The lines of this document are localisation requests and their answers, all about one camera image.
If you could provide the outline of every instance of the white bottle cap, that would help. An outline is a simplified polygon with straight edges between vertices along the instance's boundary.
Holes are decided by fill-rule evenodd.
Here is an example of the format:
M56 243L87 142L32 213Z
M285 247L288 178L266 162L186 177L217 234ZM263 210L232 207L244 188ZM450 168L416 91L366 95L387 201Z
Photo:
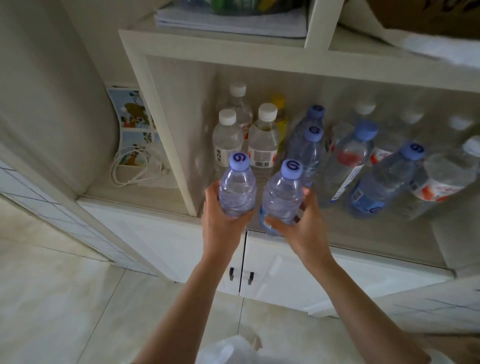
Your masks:
M258 118L263 121L275 121L277 112L276 106L267 102L258 108Z
M369 115L375 110L376 105L364 101L359 101L355 105L355 111L360 115Z
M462 147L466 153L480 157L480 135L469 138Z
M245 96L247 93L247 85L244 82L235 82L230 85L230 93L235 97Z
M232 109L223 109L218 113L218 121L222 125L233 125L237 121L237 113Z
M454 115L450 117L448 125L455 130L465 130L473 124L473 121L463 116Z
M422 111L404 110L400 115L400 120L407 124L415 124L425 113Z

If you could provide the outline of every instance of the plastic water bottle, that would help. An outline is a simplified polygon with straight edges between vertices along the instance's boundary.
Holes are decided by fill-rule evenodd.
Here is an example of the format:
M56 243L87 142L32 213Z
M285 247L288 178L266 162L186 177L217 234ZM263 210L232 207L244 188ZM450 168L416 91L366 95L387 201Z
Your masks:
M226 99L219 101L219 109L232 109L237 113L237 124L243 131L244 139L248 139L248 132L253 121L252 107L245 95L247 85L244 82L235 82L230 85L230 94Z
M243 133L235 120L234 110L223 109L218 113L219 123L213 130L212 136L218 178L221 178L226 172L230 156L241 151Z
M413 219L462 190L477 178L480 160L480 135L469 138L461 147L427 157L417 168L409 189L392 208Z
M288 141L290 144L295 144L303 140L303 133L311 126L316 126L319 129L324 128L323 118L325 116L325 108L322 105L312 105L308 108L307 116L305 116L295 127Z
M449 118L447 127L437 128L433 131L425 129L415 141L425 147L426 156L445 153L450 149L460 146L466 130L473 125L471 119L455 115Z
M345 118L333 125L329 132L325 133L325 152L331 154L335 150L336 144L352 133L358 119L370 115L375 110L376 105L363 101L357 102Z
M355 218L372 218L385 208L392 198L408 186L418 160L423 158L420 144L406 143L363 174L345 199L346 208Z
M245 153L230 156L230 168L220 180L219 201L229 216L240 216L255 206L257 186L250 169L250 159Z
M280 172L268 181L260 206L260 223L267 234L280 235L265 223L265 216L279 218L288 225L293 222L303 198L302 170L300 162L286 159Z
M302 182L307 187L312 185L324 155L321 142L323 134L323 129L320 129L318 126L311 126L305 129L301 140L290 142L288 145L287 159L295 159L302 164Z
M258 108L258 120L250 128L248 155L259 186L264 186L272 174L280 143L280 132L275 124L276 113L274 104L262 104Z
M355 130L337 143L314 187L320 207L333 205L355 179L372 154L377 132L376 123L360 119Z
M375 147L370 156L372 165L399 150L402 145L412 138L412 128L423 117L423 112L406 110L398 119L393 119L380 126L374 139Z

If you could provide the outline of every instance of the left hand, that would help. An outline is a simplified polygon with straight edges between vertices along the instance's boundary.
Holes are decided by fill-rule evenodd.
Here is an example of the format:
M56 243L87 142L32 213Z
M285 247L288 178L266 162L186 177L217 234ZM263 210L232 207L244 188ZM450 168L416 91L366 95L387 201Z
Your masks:
M237 249L240 236L247 227L254 211L233 218L223 212L218 201L220 182L212 183L205 190L202 229L204 254L202 259L209 260L227 269L233 253Z

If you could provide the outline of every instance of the blue bottle cap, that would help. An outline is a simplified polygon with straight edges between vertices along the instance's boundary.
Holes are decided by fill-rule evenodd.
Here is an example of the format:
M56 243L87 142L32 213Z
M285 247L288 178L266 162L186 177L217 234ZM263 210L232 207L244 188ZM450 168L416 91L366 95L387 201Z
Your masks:
M242 152L233 153L230 156L230 168L237 172L243 172L250 166L250 158L247 154Z
M318 126L311 126L308 129L305 129L303 132L303 136L305 139L307 139L309 142L319 142L320 139L322 138L324 134L323 129L319 128Z
M312 105L308 108L307 116L310 119L320 120L325 116L325 108L322 105Z
M400 153L406 159L419 160L425 155L425 149L420 144L408 142L400 148Z
M372 120L359 119L355 125L355 136L364 142L372 140L377 133L378 125Z
M282 177L286 178L287 180L299 179L302 171L303 166L300 162L294 159L285 159L282 163L282 168L280 169Z

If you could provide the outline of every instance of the right hand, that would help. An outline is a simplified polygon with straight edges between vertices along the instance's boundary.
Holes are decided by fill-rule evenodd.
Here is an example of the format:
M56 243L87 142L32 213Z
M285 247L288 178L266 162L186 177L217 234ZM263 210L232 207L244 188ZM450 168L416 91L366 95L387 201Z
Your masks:
M314 190L303 188L304 214L298 223L287 225L278 218L265 217L265 222L282 234L308 270L334 261L328 246L327 231Z

